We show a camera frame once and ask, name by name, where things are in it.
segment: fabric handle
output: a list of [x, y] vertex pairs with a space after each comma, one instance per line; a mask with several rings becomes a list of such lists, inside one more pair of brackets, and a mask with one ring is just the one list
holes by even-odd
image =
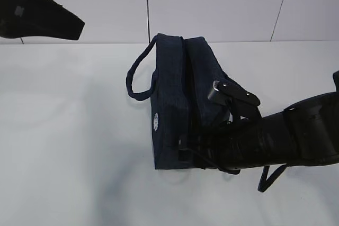
[[141, 92], [141, 93], [134, 93], [132, 89], [132, 82], [133, 82], [133, 77], [134, 74], [144, 58], [147, 57], [147, 55], [150, 53], [152, 50], [155, 42], [157, 40], [157, 36], [153, 37], [151, 40], [150, 44], [147, 46], [147, 48], [143, 51], [143, 53], [137, 58], [137, 60], [134, 62], [132, 65], [131, 69], [127, 72], [127, 77], [126, 77], [126, 88], [127, 88], [127, 93], [130, 97], [136, 99], [137, 101], [144, 101], [148, 98], [150, 98], [151, 94], [154, 91], [154, 85], [155, 85], [155, 80], [157, 79], [157, 72], [154, 72], [152, 75], [152, 81], [151, 81], [151, 87], [149, 90]]

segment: black cylindrical object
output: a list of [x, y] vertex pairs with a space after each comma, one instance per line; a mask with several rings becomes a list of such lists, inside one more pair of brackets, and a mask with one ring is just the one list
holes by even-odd
[[240, 128], [208, 138], [213, 160], [225, 169], [339, 162], [339, 93], [304, 100], [255, 122], [241, 121]]

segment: white backdrop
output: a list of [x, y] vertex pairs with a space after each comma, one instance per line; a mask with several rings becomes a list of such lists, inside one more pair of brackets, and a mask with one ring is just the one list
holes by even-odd
[[[339, 165], [288, 169], [264, 194], [261, 169], [154, 170], [150, 102], [125, 77], [145, 44], [0, 47], [0, 225], [338, 225]], [[334, 90], [338, 42], [211, 44], [268, 115]], [[155, 53], [140, 66], [149, 87]]]
[[[85, 22], [79, 41], [26, 37], [25, 44], [148, 41], [146, 0], [54, 1]], [[210, 42], [269, 41], [276, 21], [273, 41], [339, 40], [338, 16], [339, 0], [149, 0], [151, 36], [203, 35]]]

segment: dark blue fabric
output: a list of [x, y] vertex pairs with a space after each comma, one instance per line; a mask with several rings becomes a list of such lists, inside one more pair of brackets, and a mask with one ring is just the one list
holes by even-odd
[[150, 98], [151, 94], [154, 91], [154, 85], [155, 85], [155, 80], [157, 79], [157, 72], [155, 71], [152, 75], [152, 80], [151, 80], [151, 86], [150, 89], [141, 93], [134, 93], [132, 89], [132, 82], [133, 82], [133, 76], [144, 58], [147, 57], [147, 55], [150, 53], [152, 50], [155, 42], [157, 41], [157, 36], [153, 37], [152, 41], [148, 45], [148, 47], [143, 51], [143, 53], [137, 58], [137, 60], [134, 62], [132, 65], [131, 69], [127, 72], [127, 77], [126, 77], [126, 88], [127, 88], [127, 93], [130, 97], [138, 100], [138, 101], [144, 101], [147, 98]]
[[[156, 70], [151, 88], [134, 93], [133, 75], [155, 43]], [[207, 98], [214, 80], [224, 79], [236, 84], [223, 72], [203, 37], [183, 40], [182, 37], [158, 34], [139, 56], [128, 71], [126, 86], [128, 94], [138, 101], [150, 97], [156, 169], [194, 167], [192, 162], [179, 161], [179, 138], [190, 131], [218, 124], [216, 120], [221, 122], [228, 118], [229, 111]]]

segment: white table surface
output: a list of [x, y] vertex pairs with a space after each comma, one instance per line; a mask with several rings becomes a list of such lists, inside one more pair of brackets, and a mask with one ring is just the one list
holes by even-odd
[[[154, 170], [150, 102], [126, 73], [146, 44], [0, 46], [0, 225], [338, 225], [339, 165]], [[334, 90], [338, 42], [211, 44], [263, 115]], [[154, 51], [136, 74], [148, 89]]]

